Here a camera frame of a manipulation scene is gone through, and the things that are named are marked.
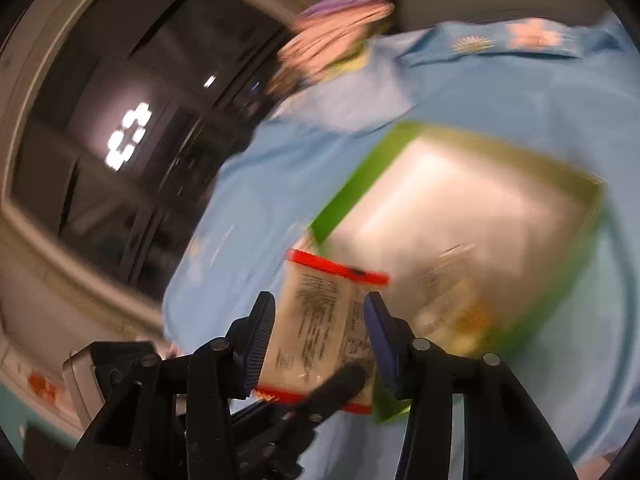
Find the window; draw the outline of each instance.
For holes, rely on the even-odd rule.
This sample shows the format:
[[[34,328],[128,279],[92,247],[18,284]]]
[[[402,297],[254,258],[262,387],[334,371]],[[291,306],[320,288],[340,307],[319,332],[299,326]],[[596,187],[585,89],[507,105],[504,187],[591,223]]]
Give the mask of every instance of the window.
[[[89,266],[161,299],[220,166],[272,105],[285,38],[241,0],[95,0],[36,97],[13,199]]]

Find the screw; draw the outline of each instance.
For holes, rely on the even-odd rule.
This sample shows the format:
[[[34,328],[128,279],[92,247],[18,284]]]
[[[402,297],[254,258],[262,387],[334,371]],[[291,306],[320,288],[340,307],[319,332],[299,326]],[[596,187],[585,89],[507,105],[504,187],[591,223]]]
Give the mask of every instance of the screw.
[[[143,366],[153,366],[158,362],[158,359],[159,357],[156,354],[147,354],[140,359],[140,362]]]
[[[229,348],[229,339],[226,337],[217,337],[211,341],[211,348],[214,350],[226,350]]]
[[[424,350],[428,350],[429,348],[431,348],[431,341],[429,341],[428,339],[425,339],[423,337],[417,337],[413,341],[411,341],[411,345],[416,350],[424,351]]]
[[[496,354],[484,354],[482,360],[489,366],[497,366],[500,364],[500,358]]]
[[[275,451],[276,451],[276,445],[273,442],[271,442],[270,444],[267,444],[267,447],[265,447],[262,450],[262,456],[268,458],[273,453],[275,453]]]
[[[111,383],[111,386],[118,386],[118,384],[120,384],[123,379],[124,375],[117,368],[113,368],[109,373],[109,381]]]

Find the ceiling light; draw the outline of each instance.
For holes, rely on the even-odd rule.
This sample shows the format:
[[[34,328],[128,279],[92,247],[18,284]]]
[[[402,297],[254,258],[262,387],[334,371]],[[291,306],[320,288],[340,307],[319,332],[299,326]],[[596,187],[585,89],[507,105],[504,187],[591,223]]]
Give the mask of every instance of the ceiling light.
[[[124,128],[130,128],[133,124],[133,121],[136,120],[136,116],[137,114],[135,113],[135,111],[127,110],[127,113],[124,114],[124,117],[122,118],[122,126]]]
[[[141,102],[136,107],[136,115],[140,117],[140,114],[149,110],[149,103]]]
[[[131,140],[133,140],[133,142],[135,143],[140,142],[140,140],[142,140],[142,137],[145,136],[145,132],[146,130],[144,128],[136,128],[136,131],[133,132],[133,136],[131,137]]]
[[[109,138],[109,142],[107,142],[107,146],[109,147],[110,150],[117,150],[120,143],[122,142],[122,139],[124,139],[124,132],[121,132],[120,130],[116,130],[111,134],[111,137]]]
[[[140,112],[136,112],[138,115],[138,124],[140,126],[146,126],[151,118],[151,112],[149,110],[142,110]]]
[[[124,147],[124,150],[122,150],[122,158],[125,162],[127,162],[131,158],[131,155],[133,155],[133,150],[135,149],[136,147],[133,144],[127,144]]]
[[[107,156],[104,159],[104,162],[110,168],[113,168],[114,170],[118,171],[122,166],[122,163],[124,162],[124,160],[120,152],[111,150],[109,153],[107,153]]]

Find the snack package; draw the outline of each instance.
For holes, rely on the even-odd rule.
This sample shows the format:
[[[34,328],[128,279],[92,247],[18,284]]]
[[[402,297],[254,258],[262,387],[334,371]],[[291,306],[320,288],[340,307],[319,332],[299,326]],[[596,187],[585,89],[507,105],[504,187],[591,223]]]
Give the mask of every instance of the snack package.
[[[338,368],[358,362],[367,384],[345,410],[370,413],[375,363],[364,323],[364,297],[388,276],[342,266],[299,250],[287,253],[276,320],[256,392],[295,402]]]
[[[460,356],[477,352],[495,322],[482,302],[472,255],[471,245],[460,245],[438,256],[420,276],[421,306],[407,319],[415,335]]]

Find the red packaging edge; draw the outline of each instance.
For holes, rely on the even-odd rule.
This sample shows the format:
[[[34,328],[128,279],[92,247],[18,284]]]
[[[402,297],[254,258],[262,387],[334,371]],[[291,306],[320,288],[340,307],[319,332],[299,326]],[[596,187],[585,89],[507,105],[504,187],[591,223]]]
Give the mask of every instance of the red packaging edge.
[[[389,283],[389,276],[383,272],[369,272],[356,267],[344,266],[297,249],[287,251],[287,260],[327,274],[342,276],[355,283],[372,283],[373,285],[388,285]]]
[[[270,388],[256,388],[254,392],[260,396],[274,397],[276,402],[282,402],[284,404],[295,404],[304,400],[306,396],[302,394],[294,394],[292,392],[283,392],[281,390],[271,390]],[[340,408],[343,412],[355,413],[356,415],[371,415],[371,406],[365,406],[364,404],[357,404],[356,402],[347,402]]]

